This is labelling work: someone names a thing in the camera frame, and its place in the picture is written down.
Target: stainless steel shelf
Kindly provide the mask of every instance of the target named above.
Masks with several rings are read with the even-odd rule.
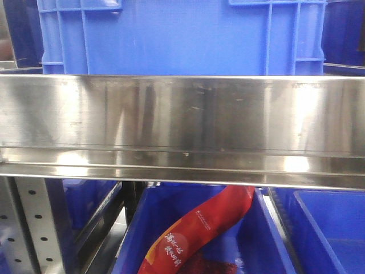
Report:
[[[365,189],[365,78],[0,75],[0,175]]]

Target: storage rack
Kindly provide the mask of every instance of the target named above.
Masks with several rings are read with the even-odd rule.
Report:
[[[142,182],[365,189],[364,84],[329,76],[0,75],[0,225],[11,228],[2,236],[11,269],[93,273],[121,208],[132,216]],[[126,182],[75,241],[62,183],[44,178]]]

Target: red snack package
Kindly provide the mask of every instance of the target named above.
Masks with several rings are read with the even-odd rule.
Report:
[[[179,269],[177,274],[236,274],[237,266],[231,263],[221,263],[203,258],[197,252]]]
[[[151,246],[138,274],[175,274],[203,245],[249,210],[254,187],[227,186],[170,226]]]

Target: blue plastic crate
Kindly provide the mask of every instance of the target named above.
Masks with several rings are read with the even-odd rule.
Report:
[[[364,0],[329,0],[323,28],[326,62],[364,65],[365,52],[359,51]]]
[[[46,74],[320,75],[326,0],[38,0]]]
[[[147,188],[124,238],[112,274],[137,274],[155,240],[180,217],[223,188]],[[259,190],[256,190],[252,207],[243,220],[213,239],[202,251],[208,260],[237,264],[238,274],[295,273]]]
[[[2,247],[0,245],[0,273],[1,274],[11,274],[9,266],[6,262],[5,255],[2,252]]]
[[[297,191],[291,239],[307,274],[365,273],[365,194]]]
[[[64,179],[73,229],[82,229],[117,181]]]

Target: red packaging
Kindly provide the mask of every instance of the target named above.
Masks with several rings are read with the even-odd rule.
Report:
[[[227,186],[188,212],[155,241],[138,274],[175,274],[203,245],[247,213],[253,194],[254,187]]]

